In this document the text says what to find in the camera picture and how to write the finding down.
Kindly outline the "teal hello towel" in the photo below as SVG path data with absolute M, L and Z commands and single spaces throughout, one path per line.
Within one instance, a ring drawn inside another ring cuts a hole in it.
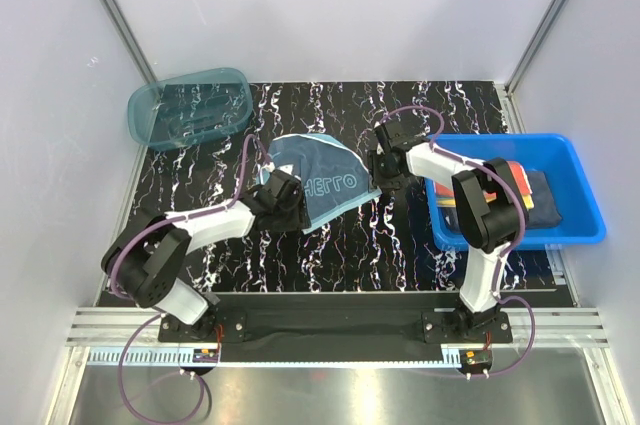
M 268 154 L 272 163 L 260 168 L 258 182 L 265 184 L 275 169 L 301 181 L 309 216 L 305 234 L 381 195 L 360 156 L 330 135 L 282 135 Z

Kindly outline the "yellow towel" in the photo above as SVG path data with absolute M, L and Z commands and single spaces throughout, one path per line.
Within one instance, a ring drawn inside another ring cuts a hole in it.
M 497 195 L 495 193 L 493 194 L 484 194 L 485 196 L 485 200 L 487 203 L 490 203 L 492 201 L 494 201 L 497 198 Z M 523 197 L 523 203 L 525 205 L 525 208 L 527 210 L 531 210 L 535 207 L 532 196 L 531 195 L 526 195 Z M 452 208 L 456 206 L 456 200 L 453 194 L 445 194 L 445 195 L 440 195 L 437 194 L 436 195 L 436 205 L 438 207 L 443 207 L 443 208 Z

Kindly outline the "orange towel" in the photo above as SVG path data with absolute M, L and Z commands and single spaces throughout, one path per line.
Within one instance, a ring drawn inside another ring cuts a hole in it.
M 521 164 L 515 161 L 509 161 L 508 164 L 521 195 L 530 196 L 532 194 L 532 189 L 529 184 L 529 180 L 528 180 L 525 169 L 522 167 Z M 439 183 L 436 183 L 434 185 L 434 190 L 435 190 L 436 196 L 439 198 L 446 198 L 446 199 L 454 198 L 453 190 Z

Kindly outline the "dark blue towel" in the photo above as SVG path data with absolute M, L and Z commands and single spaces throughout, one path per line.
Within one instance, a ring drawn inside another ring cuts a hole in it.
M 546 175 L 541 171 L 527 170 L 532 194 L 533 207 L 528 210 L 528 230 L 549 229 L 558 226 L 563 218 L 558 212 L 556 203 L 549 187 Z M 459 223 L 453 207 L 439 207 L 439 214 L 443 218 L 448 230 L 459 233 Z

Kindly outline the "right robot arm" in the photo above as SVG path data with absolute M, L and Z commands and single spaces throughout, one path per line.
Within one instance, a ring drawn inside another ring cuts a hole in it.
M 497 319 L 508 256 L 522 240 L 528 212 L 509 163 L 478 161 L 407 135 L 397 122 L 374 127 L 377 148 L 367 152 L 372 185 L 384 192 L 422 177 L 451 190 L 459 230 L 468 244 L 458 304 L 445 324 L 466 341 L 486 334 Z

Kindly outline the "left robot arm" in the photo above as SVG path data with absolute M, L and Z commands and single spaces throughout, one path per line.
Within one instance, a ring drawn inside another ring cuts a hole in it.
M 141 212 L 103 255 L 101 269 L 116 293 L 160 311 L 170 329 L 180 325 L 203 341 L 219 328 L 217 307 L 179 278 L 187 255 L 252 231 L 300 231 L 309 224 L 301 180 L 276 169 L 264 184 L 214 207 Z

